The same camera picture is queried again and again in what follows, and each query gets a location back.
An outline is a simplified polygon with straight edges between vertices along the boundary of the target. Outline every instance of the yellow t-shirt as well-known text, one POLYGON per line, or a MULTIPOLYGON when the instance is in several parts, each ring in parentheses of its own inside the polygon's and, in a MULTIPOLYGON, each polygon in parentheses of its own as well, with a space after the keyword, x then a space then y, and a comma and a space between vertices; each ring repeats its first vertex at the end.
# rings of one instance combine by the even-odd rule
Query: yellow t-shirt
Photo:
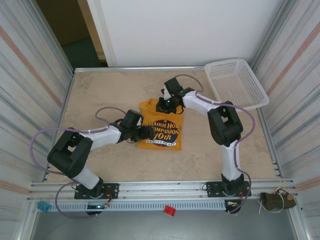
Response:
POLYGON ((182 114, 166 114, 156 112, 158 100, 149 99, 140 103, 143 115, 143 126, 152 126, 154 138, 142 140, 137 143, 138 148, 158 150, 181 150, 181 130, 184 122, 182 114))

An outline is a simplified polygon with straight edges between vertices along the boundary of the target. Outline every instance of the corrugated metal wall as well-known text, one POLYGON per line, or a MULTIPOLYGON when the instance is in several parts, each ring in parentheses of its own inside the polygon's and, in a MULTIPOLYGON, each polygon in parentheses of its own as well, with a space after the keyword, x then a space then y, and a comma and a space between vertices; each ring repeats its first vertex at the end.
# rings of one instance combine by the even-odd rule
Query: corrugated metal wall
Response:
MULTIPOLYGON (((42 172, 29 157, 38 130, 58 124, 72 69, 32 0, 0 4, 0 239, 12 239, 32 181, 42 172)), ((53 132, 34 148, 44 166, 53 132)))
POLYGON ((320 238, 320 1, 291 6, 255 74, 285 177, 295 180, 313 237, 320 238))

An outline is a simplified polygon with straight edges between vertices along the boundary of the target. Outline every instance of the white plastic basket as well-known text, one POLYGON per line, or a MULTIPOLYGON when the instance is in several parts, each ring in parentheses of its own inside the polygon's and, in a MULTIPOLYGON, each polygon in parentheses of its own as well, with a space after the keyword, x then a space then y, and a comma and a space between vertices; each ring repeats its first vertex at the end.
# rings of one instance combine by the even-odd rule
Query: white plastic basket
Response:
POLYGON ((219 102, 231 101, 246 110, 260 108, 269 103, 268 95, 243 59, 209 63, 204 66, 204 71, 219 102))

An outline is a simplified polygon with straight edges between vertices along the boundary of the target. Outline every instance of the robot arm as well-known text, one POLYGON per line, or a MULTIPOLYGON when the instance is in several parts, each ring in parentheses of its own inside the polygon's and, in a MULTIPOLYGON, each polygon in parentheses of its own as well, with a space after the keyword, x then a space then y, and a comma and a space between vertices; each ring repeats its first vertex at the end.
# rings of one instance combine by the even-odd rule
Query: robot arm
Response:
POLYGON ((220 102, 201 96, 190 87, 183 89, 176 78, 165 82, 161 91, 163 97, 159 98, 157 112, 176 114, 177 107, 181 106, 191 108, 208 117, 211 135, 222 150, 221 177, 224 191, 230 196, 237 193, 244 186, 244 176, 238 171, 240 168, 239 145, 236 146, 236 159, 234 159, 234 147, 243 131, 236 110, 233 107, 220 106, 218 105, 220 102))
POLYGON ((92 197, 97 197, 102 192, 103 180, 85 166, 90 151, 124 140, 138 142, 153 138, 153 128, 141 126, 142 122, 142 115, 131 109, 123 119, 111 123, 108 129, 98 128, 88 133, 65 131, 48 154, 47 161, 83 185, 92 197))

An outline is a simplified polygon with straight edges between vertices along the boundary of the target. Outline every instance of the marble surface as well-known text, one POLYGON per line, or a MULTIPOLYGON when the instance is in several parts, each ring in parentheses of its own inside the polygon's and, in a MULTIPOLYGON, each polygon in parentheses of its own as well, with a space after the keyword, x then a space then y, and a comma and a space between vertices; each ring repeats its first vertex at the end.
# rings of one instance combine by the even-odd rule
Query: marble surface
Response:
MULTIPOLYGON (((105 106, 127 111, 140 111, 139 103, 161 97, 164 82, 178 74, 189 74, 203 84, 203 95, 215 99, 204 71, 139 71, 77 73, 64 116, 63 127, 80 130, 103 127, 95 112, 105 106)), ((183 87, 200 89, 188 77, 179 77, 183 87)), ((253 134, 240 144, 240 165, 253 179, 275 178, 275 171, 256 110, 253 134)), ((180 181, 216 180, 223 169, 220 146, 211 137, 208 118, 185 109, 182 126, 182 150, 152 150, 137 148, 136 143, 121 142, 94 149, 87 166, 104 181, 180 181)), ((107 109, 99 114, 113 122, 123 113, 107 109)), ((252 127, 245 113, 239 114, 244 131, 252 127)), ((67 178, 49 174, 50 182, 65 182, 67 178)))

